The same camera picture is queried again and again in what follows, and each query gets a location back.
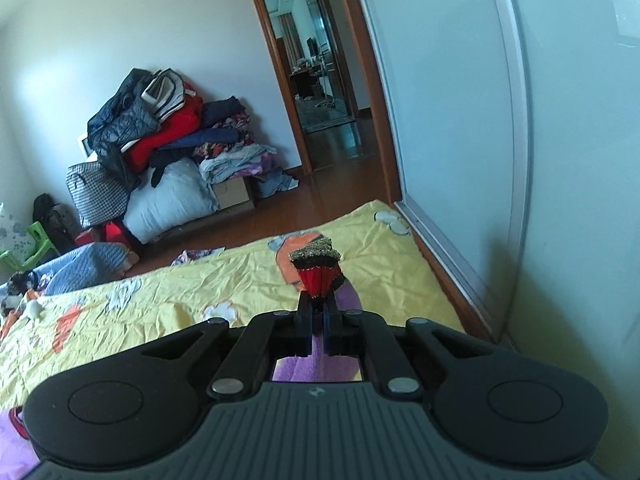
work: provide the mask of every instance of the curtain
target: curtain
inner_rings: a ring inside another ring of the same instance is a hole
[[[281,14],[278,16],[278,20],[282,28],[282,39],[284,40],[289,63],[295,69],[298,66],[298,60],[305,57],[302,52],[302,44],[300,43],[296,22],[293,21],[293,15],[290,12]]]

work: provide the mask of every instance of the sliding wardrobe door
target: sliding wardrobe door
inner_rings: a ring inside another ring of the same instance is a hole
[[[511,0],[362,0],[396,142],[399,207],[504,329],[526,218],[528,127]]]

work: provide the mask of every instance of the green plastic stool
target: green plastic stool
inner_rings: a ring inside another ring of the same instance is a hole
[[[35,254],[30,256],[27,261],[21,264],[11,251],[5,251],[0,254],[0,262],[6,263],[13,270],[26,272],[27,270],[32,270],[37,267],[40,260],[49,250],[53,250],[58,256],[60,256],[60,252],[56,249],[53,242],[49,240],[49,236],[44,232],[44,228],[40,222],[34,222],[27,227],[25,231],[27,231],[34,240],[36,240],[37,249]]]

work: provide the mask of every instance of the baseboard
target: baseboard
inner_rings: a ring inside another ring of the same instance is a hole
[[[355,116],[358,119],[370,119],[370,118],[372,118],[371,108],[363,108],[361,110],[358,110],[355,113]]]

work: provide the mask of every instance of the navy blue jacket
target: navy blue jacket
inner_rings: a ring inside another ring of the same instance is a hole
[[[140,180],[127,167],[120,148],[160,129],[160,123],[141,97],[153,78],[151,72],[134,68],[86,126],[89,147],[97,153],[98,161],[128,191],[136,189]]]

